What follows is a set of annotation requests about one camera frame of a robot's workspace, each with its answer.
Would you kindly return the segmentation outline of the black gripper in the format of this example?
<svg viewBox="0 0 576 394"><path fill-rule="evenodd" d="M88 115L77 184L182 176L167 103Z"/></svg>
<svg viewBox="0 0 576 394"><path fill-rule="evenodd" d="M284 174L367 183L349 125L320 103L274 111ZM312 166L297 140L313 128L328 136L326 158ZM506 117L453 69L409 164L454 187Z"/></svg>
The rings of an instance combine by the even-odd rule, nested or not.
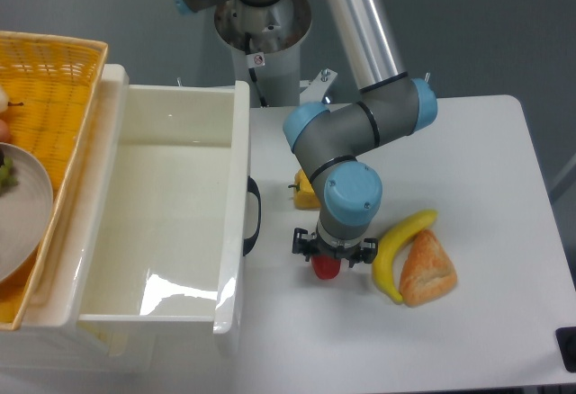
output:
<svg viewBox="0 0 576 394"><path fill-rule="evenodd" d="M378 254L376 238L325 239L319 232L310 233L304 228L295 228L292 236L292 253L303 255L306 262L312 258L326 256L333 260L346 259L349 267L356 264L371 264Z"/></svg>

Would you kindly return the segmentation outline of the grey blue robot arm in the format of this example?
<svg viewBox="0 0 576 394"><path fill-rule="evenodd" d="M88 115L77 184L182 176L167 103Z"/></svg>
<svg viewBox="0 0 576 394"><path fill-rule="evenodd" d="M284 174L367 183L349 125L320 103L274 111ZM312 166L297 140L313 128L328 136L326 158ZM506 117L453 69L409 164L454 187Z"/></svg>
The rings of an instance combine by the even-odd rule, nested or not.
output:
<svg viewBox="0 0 576 394"><path fill-rule="evenodd" d="M255 106L288 106L283 132L320 211L313 231L296 229L292 250L315 267L370 264L366 236L382 199L378 174L359 156L430 125L437 99L408 76L380 0L328 0L360 99L329 110L300 88L300 46L311 27L307 0L175 0L181 12L214 10L238 80Z"/></svg>

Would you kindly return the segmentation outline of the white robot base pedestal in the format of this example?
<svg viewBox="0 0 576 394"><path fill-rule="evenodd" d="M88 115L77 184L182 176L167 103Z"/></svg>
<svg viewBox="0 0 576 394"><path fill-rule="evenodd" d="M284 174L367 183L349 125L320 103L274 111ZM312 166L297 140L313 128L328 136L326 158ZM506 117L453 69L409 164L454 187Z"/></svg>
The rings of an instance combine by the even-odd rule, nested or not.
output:
<svg viewBox="0 0 576 394"><path fill-rule="evenodd" d="M249 85L252 107L300 103L301 44L311 28L307 0L267 7L229 0L216 7L214 23L229 48L235 78Z"/></svg>

